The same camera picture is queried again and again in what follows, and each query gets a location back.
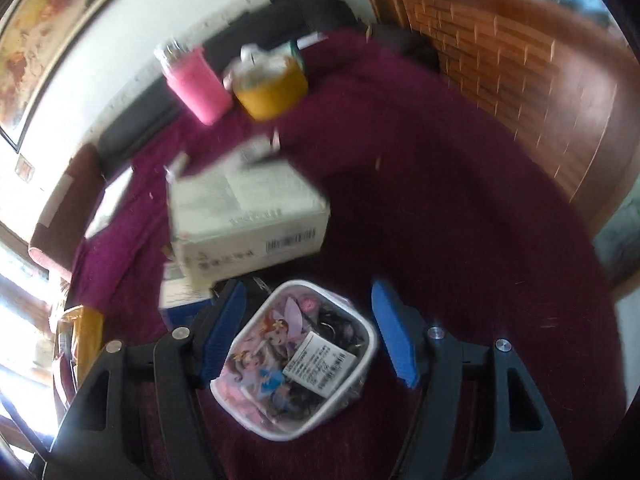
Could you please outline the yellow storage box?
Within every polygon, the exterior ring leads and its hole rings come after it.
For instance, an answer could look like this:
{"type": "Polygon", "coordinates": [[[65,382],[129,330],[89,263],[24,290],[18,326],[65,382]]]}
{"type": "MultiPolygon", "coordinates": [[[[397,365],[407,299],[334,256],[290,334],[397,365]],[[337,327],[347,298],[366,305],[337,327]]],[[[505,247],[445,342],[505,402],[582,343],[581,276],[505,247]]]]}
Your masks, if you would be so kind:
{"type": "Polygon", "coordinates": [[[54,369],[58,382],[76,392],[103,348],[103,314],[92,307],[66,310],[56,323],[54,369]]]}

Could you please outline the yellow tape roll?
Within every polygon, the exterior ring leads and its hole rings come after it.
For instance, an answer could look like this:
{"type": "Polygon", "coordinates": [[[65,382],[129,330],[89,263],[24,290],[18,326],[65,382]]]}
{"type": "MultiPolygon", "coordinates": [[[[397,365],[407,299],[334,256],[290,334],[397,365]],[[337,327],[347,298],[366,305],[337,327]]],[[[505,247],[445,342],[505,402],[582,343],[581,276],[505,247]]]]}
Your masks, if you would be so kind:
{"type": "Polygon", "coordinates": [[[292,56],[267,56],[234,75],[232,90],[251,118],[268,122],[308,94],[308,81],[292,56]]]}

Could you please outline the brick pattern wall panel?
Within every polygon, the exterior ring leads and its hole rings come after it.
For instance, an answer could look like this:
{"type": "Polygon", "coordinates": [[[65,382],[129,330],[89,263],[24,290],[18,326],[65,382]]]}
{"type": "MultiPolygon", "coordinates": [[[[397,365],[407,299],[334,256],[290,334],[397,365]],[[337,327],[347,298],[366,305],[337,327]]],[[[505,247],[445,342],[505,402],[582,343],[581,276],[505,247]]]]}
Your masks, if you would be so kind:
{"type": "Polygon", "coordinates": [[[449,87],[508,128],[591,232],[639,173],[639,63],[608,33],[544,0],[394,0],[430,37],[449,87]]]}

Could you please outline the framed horse painting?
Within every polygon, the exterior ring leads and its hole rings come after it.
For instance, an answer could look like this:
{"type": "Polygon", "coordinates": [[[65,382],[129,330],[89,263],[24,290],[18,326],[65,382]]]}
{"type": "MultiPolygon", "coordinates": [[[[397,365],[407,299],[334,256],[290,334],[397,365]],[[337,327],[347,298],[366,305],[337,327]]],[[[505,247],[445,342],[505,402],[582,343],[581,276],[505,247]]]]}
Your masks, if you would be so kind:
{"type": "Polygon", "coordinates": [[[67,49],[109,2],[1,0],[1,137],[14,152],[67,49]]]}

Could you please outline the white medicine box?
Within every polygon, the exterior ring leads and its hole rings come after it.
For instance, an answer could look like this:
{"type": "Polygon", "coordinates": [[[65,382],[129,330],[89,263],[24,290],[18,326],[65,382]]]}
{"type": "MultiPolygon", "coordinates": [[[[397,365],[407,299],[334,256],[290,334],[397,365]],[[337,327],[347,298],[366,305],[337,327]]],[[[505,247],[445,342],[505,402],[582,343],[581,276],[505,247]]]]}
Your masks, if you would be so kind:
{"type": "Polygon", "coordinates": [[[196,288],[315,254],[329,202],[289,162],[211,166],[168,184],[171,244],[196,288]]]}

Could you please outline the clear cartoon pencil case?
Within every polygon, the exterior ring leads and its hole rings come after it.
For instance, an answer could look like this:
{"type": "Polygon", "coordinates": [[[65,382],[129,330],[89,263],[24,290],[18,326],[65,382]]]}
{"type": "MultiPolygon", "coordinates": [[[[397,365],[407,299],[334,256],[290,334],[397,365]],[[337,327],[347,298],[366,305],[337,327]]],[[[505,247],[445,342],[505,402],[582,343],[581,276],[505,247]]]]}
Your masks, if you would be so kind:
{"type": "Polygon", "coordinates": [[[377,351],[378,331],[348,299],[288,281],[232,341],[210,390],[246,430],[292,441],[359,398],[377,351]]]}

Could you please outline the blue white small box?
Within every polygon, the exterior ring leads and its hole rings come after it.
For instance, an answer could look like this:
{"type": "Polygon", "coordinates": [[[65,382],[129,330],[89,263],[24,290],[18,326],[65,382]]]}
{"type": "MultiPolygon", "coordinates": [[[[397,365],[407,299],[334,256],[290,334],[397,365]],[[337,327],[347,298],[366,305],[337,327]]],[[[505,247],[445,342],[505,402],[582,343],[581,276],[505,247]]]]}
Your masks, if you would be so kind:
{"type": "Polygon", "coordinates": [[[168,330],[190,326],[198,312],[211,303],[212,293],[209,289],[194,289],[177,263],[164,263],[158,312],[168,330]]]}

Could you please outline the white paper booklet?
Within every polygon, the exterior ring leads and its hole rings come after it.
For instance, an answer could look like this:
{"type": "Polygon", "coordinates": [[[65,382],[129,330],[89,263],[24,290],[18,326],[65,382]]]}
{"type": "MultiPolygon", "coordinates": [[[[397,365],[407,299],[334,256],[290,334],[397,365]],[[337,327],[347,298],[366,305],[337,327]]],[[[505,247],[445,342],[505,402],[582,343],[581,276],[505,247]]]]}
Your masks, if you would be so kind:
{"type": "Polygon", "coordinates": [[[85,238],[87,240],[106,229],[115,218],[120,206],[122,206],[122,201],[133,175],[134,170],[131,166],[128,166],[113,181],[107,183],[104,194],[96,207],[96,212],[86,229],[85,238]]]}

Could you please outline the pink sleeved water bottle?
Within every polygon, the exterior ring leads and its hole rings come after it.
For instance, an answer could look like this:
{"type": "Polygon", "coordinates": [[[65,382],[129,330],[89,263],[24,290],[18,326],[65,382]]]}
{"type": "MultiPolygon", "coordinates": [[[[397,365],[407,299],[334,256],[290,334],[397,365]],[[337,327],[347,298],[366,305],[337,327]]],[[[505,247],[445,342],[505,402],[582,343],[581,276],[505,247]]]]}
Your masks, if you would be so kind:
{"type": "Polygon", "coordinates": [[[171,38],[154,49],[168,87],[206,126],[216,124],[233,105],[232,96],[205,58],[203,46],[187,48],[171,38]]]}

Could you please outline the maroon velvet table cloth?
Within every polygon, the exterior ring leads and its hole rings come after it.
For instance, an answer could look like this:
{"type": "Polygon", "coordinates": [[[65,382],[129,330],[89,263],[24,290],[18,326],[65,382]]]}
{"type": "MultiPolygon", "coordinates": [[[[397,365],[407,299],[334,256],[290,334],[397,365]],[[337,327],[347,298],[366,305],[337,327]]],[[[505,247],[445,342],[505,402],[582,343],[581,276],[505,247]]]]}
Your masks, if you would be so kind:
{"type": "MultiPolygon", "coordinates": [[[[512,133],[433,72],[345,29],[303,51],[310,93],[276,123],[281,154],[328,199],[317,259],[286,276],[370,308],[375,278],[457,338],[504,337],[558,426],[574,478],[626,411],[615,309],[582,220],[512,133]]],[[[79,248],[71,304],[105,315],[105,337],[160,338],[169,245],[165,166],[195,171],[272,131],[236,108],[213,127],[183,113],[134,159],[126,203],[79,248]]],[[[242,428],[201,396],[228,479],[387,479],[418,396],[381,351],[362,397],[288,443],[242,428]]]]}

